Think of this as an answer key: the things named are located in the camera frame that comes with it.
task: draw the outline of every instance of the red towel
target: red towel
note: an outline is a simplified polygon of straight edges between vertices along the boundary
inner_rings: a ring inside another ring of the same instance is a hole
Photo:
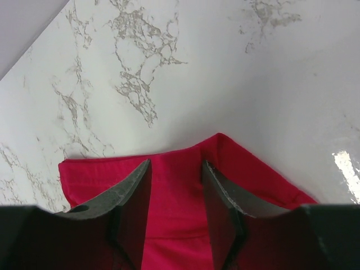
[[[212,252],[201,185],[201,162],[209,160],[227,178],[284,208],[315,201],[223,134],[190,148],[163,154],[65,160],[59,165],[72,207],[124,179],[145,159],[152,162],[144,270],[210,270]]]

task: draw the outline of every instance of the white tabletop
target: white tabletop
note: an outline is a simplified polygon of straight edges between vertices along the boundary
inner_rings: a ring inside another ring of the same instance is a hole
[[[70,0],[0,82],[0,203],[62,210],[64,158],[217,132],[320,202],[360,202],[359,18],[353,0]]]

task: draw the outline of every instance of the marble pattern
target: marble pattern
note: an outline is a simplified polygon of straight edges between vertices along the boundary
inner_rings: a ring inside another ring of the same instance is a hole
[[[64,159],[216,132],[319,201],[359,203],[359,15],[358,1],[70,0],[0,81],[0,204],[66,210]]]

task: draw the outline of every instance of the red napkin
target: red napkin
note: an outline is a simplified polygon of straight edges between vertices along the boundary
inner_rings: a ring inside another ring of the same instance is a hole
[[[190,148],[163,154],[65,160],[59,165],[72,207],[124,179],[145,159],[152,163],[152,189],[142,269],[210,270],[212,251],[201,185],[201,162],[209,160],[227,178],[284,208],[315,201],[223,134]]]

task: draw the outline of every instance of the cloth fold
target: cloth fold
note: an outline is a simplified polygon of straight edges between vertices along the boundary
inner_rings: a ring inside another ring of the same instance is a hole
[[[71,207],[92,199],[151,159],[152,189],[142,269],[212,269],[201,162],[278,206],[316,203],[268,165],[223,134],[190,148],[155,155],[65,160],[60,181]]]

